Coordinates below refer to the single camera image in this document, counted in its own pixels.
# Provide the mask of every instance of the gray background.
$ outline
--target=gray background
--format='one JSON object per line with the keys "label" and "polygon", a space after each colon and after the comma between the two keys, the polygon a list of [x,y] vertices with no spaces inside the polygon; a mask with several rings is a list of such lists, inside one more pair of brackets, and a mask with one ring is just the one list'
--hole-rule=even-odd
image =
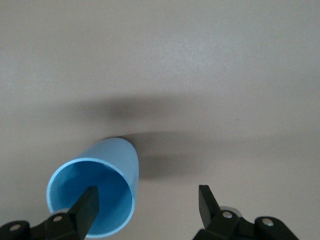
{"label": "gray background", "polygon": [[191,240],[198,185],[249,220],[320,235],[320,2],[1,1],[0,225],[107,137],[137,149],[136,211],[110,240]]}

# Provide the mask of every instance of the screw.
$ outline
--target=screw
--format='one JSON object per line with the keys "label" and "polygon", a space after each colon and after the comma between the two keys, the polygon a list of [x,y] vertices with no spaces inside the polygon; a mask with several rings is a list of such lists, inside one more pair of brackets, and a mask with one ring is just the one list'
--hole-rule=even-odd
{"label": "screw", "polygon": [[9,230],[12,232],[12,231],[18,230],[20,227],[21,227],[20,224],[15,224],[15,225],[13,225],[12,227],[10,227]]}
{"label": "screw", "polygon": [[268,227],[272,227],[274,225],[274,222],[271,221],[271,219],[269,219],[269,218],[262,219],[262,222],[264,225],[267,225]]}
{"label": "screw", "polygon": [[226,219],[232,219],[232,214],[229,211],[224,211],[222,216],[224,216]]}
{"label": "screw", "polygon": [[59,222],[62,219],[62,216],[56,216],[53,221],[54,222]]}

